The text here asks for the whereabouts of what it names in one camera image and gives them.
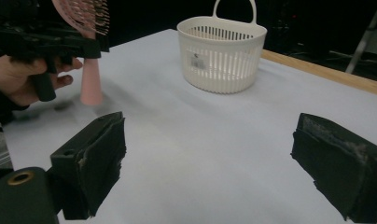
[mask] wooden table edge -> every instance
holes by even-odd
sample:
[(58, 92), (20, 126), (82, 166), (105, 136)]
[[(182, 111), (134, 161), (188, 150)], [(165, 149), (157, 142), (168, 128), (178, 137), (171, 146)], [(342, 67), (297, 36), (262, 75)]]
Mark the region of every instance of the wooden table edge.
[(377, 94), (377, 81), (368, 78), (358, 77), (314, 63), (308, 63), (303, 60), (288, 57), (286, 55), (275, 53), (266, 49), (262, 51), (261, 58), (293, 67), (332, 81), (336, 81), (350, 87)]

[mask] white plastic basket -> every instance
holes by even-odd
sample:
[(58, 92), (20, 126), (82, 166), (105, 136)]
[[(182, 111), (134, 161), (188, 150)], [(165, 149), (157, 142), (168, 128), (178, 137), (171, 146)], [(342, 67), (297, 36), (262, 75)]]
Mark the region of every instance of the white plastic basket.
[(254, 0), (250, 23), (217, 16), (194, 17), (177, 24), (183, 75), (191, 85), (216, 93), (250, 87), (256, 77), (267, 29), (256, 24)]

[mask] basket slot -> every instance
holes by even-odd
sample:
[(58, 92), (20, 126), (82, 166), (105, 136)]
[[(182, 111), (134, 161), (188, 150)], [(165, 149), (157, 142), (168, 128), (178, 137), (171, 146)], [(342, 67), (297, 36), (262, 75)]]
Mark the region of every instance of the basket slot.
[(261, 49), (248, 49), (237, 52), (222, 52), (189, 47), (185, 51), (198, 55), (198, 60), (187, 57), (185, 64), (200, 77), (219, 80), (237, 80), (251, 76), (256, 70), (255, 58)]
[(209, 26), (192, 27), (187, 30), (187, 34), (212, 40), (246, 40), (254, 38), (253, 35)]

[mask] pink handle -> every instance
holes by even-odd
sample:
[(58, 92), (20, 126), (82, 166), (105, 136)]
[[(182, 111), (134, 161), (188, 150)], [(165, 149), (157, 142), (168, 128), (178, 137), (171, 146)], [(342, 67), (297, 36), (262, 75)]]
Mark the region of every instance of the pink handle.
[(84, 59), (80, 99), (84, 105), (99, 105), (103, 100), (97, 59)]

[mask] brush bristles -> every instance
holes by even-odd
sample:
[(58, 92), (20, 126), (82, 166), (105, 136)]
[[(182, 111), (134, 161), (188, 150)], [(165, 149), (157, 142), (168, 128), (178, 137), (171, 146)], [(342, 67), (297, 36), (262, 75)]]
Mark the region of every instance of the brush bristles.
[(106, 35), (109, 30), (109, 13), (106, 0), (60, 0), (66, 15), (86, 31)]

